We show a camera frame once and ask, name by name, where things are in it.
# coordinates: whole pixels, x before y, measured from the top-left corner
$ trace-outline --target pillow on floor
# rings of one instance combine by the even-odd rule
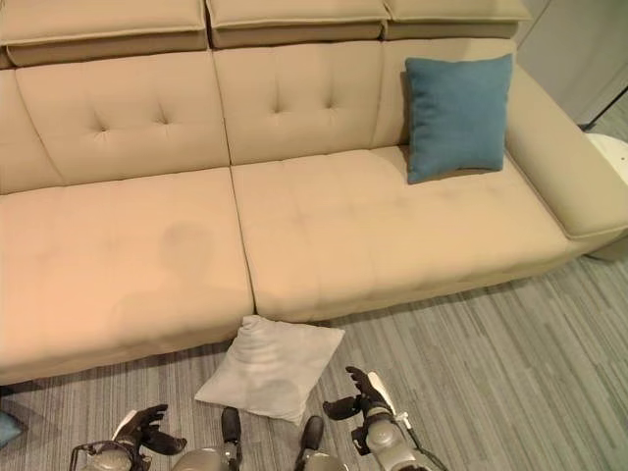
[[[16,419],[0,410],[0,448],[22,433]]]
[[[225,360],[194,397],[299,425],[344,331],[246,316]]]
[[[512,56],[469,62],[408,58],[408,183],[458,169],[501,170]]]

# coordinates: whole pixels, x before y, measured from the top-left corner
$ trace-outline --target seat cushion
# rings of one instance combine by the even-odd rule
[[[253,312],[227,168],[0,199],[0,384],[224,340]]]
[[[506,158],[408,185],[407,148],[233,167],[257,312],[324,319],[543,271],[568,240]]]
[[[203,0],[5,0],[0,29],[19,66],[207,47]]]
[[[215,47],[375,39],[388,17],[380,0],[207,0]]]
[[[520,0],[385,0],[386,39],[512,37],[530,20]]]

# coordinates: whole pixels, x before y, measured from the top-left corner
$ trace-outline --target beige sofa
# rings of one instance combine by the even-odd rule
[[[628,228],[628,189],[517,69],[496,173],[406,183],[403,61],[360,40],[0,72],[0,384],[542,273]]]

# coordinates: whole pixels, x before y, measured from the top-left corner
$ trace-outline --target blue object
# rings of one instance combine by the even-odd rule
[[[0,448],[22,433],[16,419],[0,410]]]
[[[408,182],[457,169],[501,170],[512,56],[474,62],[408,58]]]

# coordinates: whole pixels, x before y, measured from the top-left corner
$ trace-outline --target gray striped carpet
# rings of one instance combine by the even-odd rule
[[[310,396],[354,393],[347,364],[377,370],[450,470],[628,470],[628,261],[575,260],[542,277],[337,319],[346,336]],[[110,436],[131,408],[168,402],[164,430],[189,448],[220,439],[220,407],[192,397],[227,344],[24,385],[2,408],[28,432],[2,471],[66,469],[74,445]],[[242,414],[242,470],[289,470],[299,431]],[[324,448],[376,470],[327,422]],[[175,458],[155,457],[166,471]]]

